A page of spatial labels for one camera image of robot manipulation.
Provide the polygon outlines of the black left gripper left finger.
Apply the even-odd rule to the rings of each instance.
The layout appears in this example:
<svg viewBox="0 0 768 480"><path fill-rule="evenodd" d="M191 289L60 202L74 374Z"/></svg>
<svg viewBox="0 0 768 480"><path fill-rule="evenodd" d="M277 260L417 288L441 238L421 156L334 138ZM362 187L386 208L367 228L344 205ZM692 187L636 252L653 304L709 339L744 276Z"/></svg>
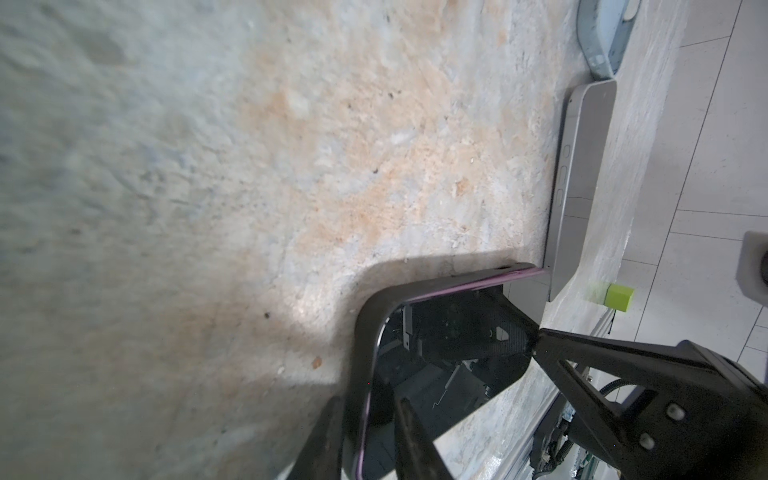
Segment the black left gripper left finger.
<svg viewBox="0 0 768 480"><path fill-rule="evenodd" d="M344 401L333 396L321 411L287 478L339 480L344 440Z"/></svg>

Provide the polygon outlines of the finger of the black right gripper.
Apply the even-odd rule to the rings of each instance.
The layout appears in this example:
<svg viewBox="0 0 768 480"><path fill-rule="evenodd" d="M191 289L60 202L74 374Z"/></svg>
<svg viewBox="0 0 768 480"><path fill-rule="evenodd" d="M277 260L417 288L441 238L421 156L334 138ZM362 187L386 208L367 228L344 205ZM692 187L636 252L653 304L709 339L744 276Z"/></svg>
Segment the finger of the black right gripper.
<svg viewBox="0 0 768 480"><path fill-rule="evenodd" d="M559 391L534 436L538 474L577 445L623 479L766 478L767 387L738 363L550 329L533 357Z"/></svg>

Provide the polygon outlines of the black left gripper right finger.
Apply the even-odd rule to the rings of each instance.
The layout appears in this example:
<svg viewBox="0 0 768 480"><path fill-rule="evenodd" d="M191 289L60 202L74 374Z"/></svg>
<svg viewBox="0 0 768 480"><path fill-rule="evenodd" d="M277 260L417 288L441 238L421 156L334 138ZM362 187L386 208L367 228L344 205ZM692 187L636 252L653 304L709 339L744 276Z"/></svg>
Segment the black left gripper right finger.
<svg viewBox="0 0 768 480"><path fill-rule="evenodd" d="M407 398L395 403L395 472L404 480L452 480L446 464Z"/></svg>

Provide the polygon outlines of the purple-edged phone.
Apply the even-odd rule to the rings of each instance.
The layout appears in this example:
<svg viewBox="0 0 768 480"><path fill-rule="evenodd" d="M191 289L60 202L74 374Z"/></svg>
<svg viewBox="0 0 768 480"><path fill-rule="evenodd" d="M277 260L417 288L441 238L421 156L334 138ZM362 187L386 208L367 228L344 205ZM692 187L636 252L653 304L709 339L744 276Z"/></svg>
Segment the purple-edged phone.
<svg viewBox="0 0 768 480"><path fill-rule="evenodd" d="M395 409L407 400L438 437L517 382L549 298L528 263L390 286L359 311L346 394L344 469L395 468Z"/></svg>

